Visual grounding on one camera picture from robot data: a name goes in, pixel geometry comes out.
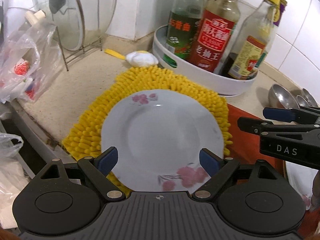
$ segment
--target microfiber cloth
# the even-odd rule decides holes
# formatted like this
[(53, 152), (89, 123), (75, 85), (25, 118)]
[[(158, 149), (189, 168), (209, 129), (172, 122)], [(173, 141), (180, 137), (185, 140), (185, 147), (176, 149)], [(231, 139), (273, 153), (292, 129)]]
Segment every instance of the microfiber cloth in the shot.
[[(215, 117), (221, 129), (225, 148), (224, 154), (230, 151), (226, 145), (232, 144), (228, 132), (228, 106), (225, 98), (191, 82), (183, 75), (174, 74), (168, 69), (157, 66), (132, 67), (116, 77), (116, 82), (84, 111), (79, 122), (74, 125), (69, 135), (63, 140), (64, 148), (76, 159), (86, 156), (97, 157), (101, 154), (101, 127), (110, 110), (122, 99), (143, 90), (166, 89), (176, 91), (197, 100)], [(131, 190), (123, 185), (111, 172), (107, 178), (126, 195)]]

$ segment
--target plastic bag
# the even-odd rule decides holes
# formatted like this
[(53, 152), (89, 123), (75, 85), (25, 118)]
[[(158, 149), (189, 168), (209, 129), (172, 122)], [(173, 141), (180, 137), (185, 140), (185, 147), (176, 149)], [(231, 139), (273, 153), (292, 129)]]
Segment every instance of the plastic bag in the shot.
[(4, 41), (0, 52), (0, 101), (23, 98), (35, 102), (64, 66), (56, 26), (47, 19), (24, 24)]
[[(18, 144), (10, 142), (17, 139)], [(0, 225), (4, 229), (17, 227), (12, 214), (12, 204), (28, 184), (21, 164), (15, 159), (23, 140), (13, 134), (0, 133)]]

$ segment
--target stainless steel bowl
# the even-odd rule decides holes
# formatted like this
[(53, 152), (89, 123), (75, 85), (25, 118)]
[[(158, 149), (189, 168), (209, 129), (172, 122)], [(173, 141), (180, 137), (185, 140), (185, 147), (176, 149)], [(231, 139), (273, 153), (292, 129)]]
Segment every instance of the stainless steel bowl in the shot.
[(297, 95), (297, 102), (299, 106), (310, 106), (309, 103), (300, 95)]
[(308, 90), (306, 90), (305, 88), (303, 88), (303, 89), (301, 90), (301, 95), (302, 95), (302, 97), (309, 103), (310, 106), (318, 107), (318, 104), (317, 104), (316, 100), (315, 100), (314, 97), (308, 92)]
[(269, 103), (273, 108), (299, 108), (293, 95), (278, 84), (273, 84), (269, 90)]

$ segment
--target red mat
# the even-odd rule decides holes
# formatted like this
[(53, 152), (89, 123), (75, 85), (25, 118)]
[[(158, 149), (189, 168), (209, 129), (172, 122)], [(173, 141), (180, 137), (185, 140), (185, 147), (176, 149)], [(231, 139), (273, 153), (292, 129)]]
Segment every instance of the red mat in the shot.
[[(254, 164), (257, 159), (264, 159), (268, 161), (280, 174), (283, 175), (283, 161), (259, 153), (259, 136), (242, 132), (237, 126), (237, 121), (241, 116), (256, 119), (259, 118), (234, 106), (228, 105), (228, 107), (229, 122), (231, 123), (229, 132), (233, 135), (233, 144), (228, 147), (228, 149), (231, 151), (231, 157), (239, 160), (244, 164)], [(306, 215), (299, 229), (300, 235), (303, 238), (312, 235), (316, 231), (319, 221), (319, 210), (312, 213), (306, 211)]]

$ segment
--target glass bottle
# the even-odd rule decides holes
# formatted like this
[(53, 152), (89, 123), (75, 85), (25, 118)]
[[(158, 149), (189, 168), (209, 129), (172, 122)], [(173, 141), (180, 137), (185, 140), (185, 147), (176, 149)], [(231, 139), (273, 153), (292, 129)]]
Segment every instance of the glass bottle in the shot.
[(282, 18), (282, 14), (285, 11), (285, 7), (287, 6), (287, 1), (286, 0), (280, 0), (280, 4), (279, 4), (279, 8), (277, 9), (276, 15), (275, 15), (275, 19), (273, 20), (273, 31), (272, 31), (272, 35), (271, 35), (271, 39), (268, 43), (268, 45), (266, 46), (264, 52), (262, 53), (260, 59), (258, 60), (258, 62), (256, 63), (253, 72), (248, 76), (248, 79), (253, 79), (257, 74), (258, 74), (258, 68), (260, 67), (260, 64), (263, 62), (263, 60), (266, 58), (266, 56), (268, 55), (268, 53), (270, 52), (273, 42), (276, 38), (276, 33)]
[[(174, 0), (165, 44), (167, 50), (186, 59), (202, 17), (203, 7), (204, 0)], [(164, 55), (164, 61), (176, 67), (175, 61), (167, 55)]]
[(263, 0), (244, 21), (230, 54), (222, 67), (222, 76), (247, 80), (270, 41), (273, 20), (280, 0)]
[(187, 61), (213, 72), (239, 19), (237, 0), (208, 0)]

